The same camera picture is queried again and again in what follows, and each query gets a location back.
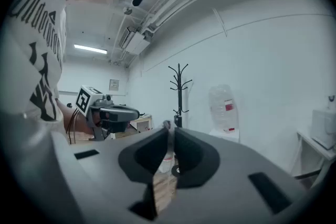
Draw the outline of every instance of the white wall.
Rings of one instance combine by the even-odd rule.
[[[119,80],[118,91],[109,91],[110,79]],[[107,61],[67,57],[57,85],[59,99],[64,104],[74,105],[80,86],[86,85],[105,94],[111,94],[115,104],[125,104],[126,81],[127,73],[122,67],[109,65]]]
[[[225,23],[226,37],[212,8]],[[127,104],[153,115],[154,126],[172,119],[183,80],[183,126],[208,133],[212,86],[229,84],[239,113],[241,142],[290,172],[296,130],[312,109],[336,93],[336,23],[326,0],[200,0],[164,24],[129,70]]]

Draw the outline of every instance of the fluorescent light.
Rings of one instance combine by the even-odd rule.
[[[100,50],[100,49],[95,49],[95,48],[90,48],[90,47],[85,47],[81,45],[74,45],[76,49],[82,49],[82,50],[90,50],[90,51],[95,51],[99,52],[100,54],[107,54],[107,50]]]

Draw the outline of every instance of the metal bracket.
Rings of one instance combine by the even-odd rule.
[[[213,10],[213,12],[214,12],[214,14],[215,14],[215,16],[216,16],[218,22],[219,22],[219,23],[221,24],[221,26],[222,26],[222,28],[223,28],[223,30],[224,30],[224,32],[225,32],[225,36],[227,36],[227,31],[226,31],[226,29],[225,29],[225,25],[224,25],[224,22],[223,22],[221,16],[219,15],[218,11],[217,11],[215,8],[213,8],[212,10]]]

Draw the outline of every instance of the black coat rack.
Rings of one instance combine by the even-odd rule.
[[[182,71],[180,71],[180,64],[178,64],[177,65],[178,72],[174,68],[168,66],[170,69],[173,69],[175,71],[176,75],[177,75],[177,77],[174,75],[174,78],[175,78],[177,84],[173,81],[170,81],[171,83],[175,84],[176,87],[177,87],[177,89],[173,89],[173,88],[171,88],[171,89],[174,90],[174,91],[178,91],[178,94],[179,94],[178,95],[178,107],[179,107],[179,109],[177,111],[174,110],[174,112],[176,113],[176,115],[174,116],[174,122],[175,122],[177,127],[182,127],[182,112],[186,113],[186,112],[189,111],[189,110],[187,110],[187,111],[182,110],[182,90],[188,89],[188,87],[183,88],[183,86],[186,85],[188,82],[193,81],[193,80],[190,80],[190,81],[187,81],[186,83],[182,84],[182,72],[187,66],[188,66],[188,64],[182,69]]]

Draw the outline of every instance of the person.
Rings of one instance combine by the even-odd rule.
[[[0,109],[42,121],[65,134],[74,109],[59,100],[69,0],[14,0],[0,35]],[[99,115],[94,115],[99,124]],[[76,131],[92,134],[79,114]]]

